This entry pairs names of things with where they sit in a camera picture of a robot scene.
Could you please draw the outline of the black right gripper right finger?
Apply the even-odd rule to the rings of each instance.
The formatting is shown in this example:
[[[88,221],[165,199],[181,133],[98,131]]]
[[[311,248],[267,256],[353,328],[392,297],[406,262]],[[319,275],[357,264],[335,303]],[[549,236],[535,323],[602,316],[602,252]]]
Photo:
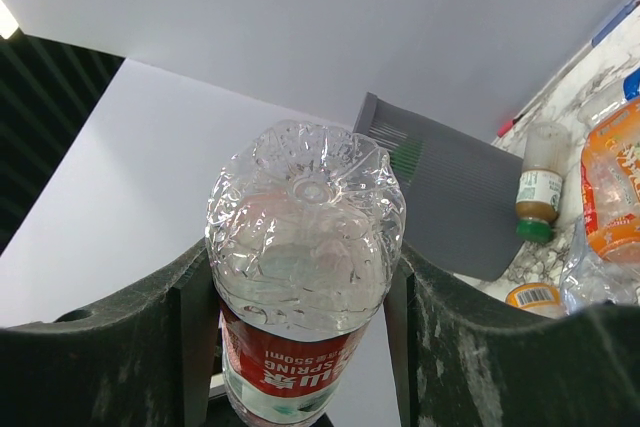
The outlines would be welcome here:
[[[635,426],[639,311],[511,307],[404,245],[384,302],[405,426]]]

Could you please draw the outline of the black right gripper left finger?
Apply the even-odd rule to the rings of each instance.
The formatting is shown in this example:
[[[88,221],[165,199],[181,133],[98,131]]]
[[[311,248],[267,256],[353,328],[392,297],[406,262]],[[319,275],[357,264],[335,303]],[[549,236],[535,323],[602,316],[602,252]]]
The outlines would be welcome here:
[[[1,331],[4,426],[201,426],[219,301],[198,241],[52,323]]]

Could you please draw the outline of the red label water bottle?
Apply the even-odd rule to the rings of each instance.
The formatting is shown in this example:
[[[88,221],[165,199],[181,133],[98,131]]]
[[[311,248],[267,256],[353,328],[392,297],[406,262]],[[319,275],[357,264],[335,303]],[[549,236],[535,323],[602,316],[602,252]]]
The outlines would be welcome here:
[[[205,240],[244,423],[324,414],[390,289],[405,221],[388,151],[337,126],[279,122],[222,168]]]

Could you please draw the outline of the large orange juice bottle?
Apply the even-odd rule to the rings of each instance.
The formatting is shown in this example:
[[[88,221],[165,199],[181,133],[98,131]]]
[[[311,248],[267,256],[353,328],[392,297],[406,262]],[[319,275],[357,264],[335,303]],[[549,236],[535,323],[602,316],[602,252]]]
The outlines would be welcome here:
[[[586,239],[602,259],[639,264],[639,101],[634,99],[589,133],[581,153]]]

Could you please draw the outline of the green plastic bottle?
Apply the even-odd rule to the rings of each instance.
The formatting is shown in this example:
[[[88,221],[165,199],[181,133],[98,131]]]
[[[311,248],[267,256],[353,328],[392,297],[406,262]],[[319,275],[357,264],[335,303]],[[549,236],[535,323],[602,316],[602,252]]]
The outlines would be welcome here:
[[[410,183],[418,168],[423,143],[406,139],[390,152],[390,164],[399,182]]]

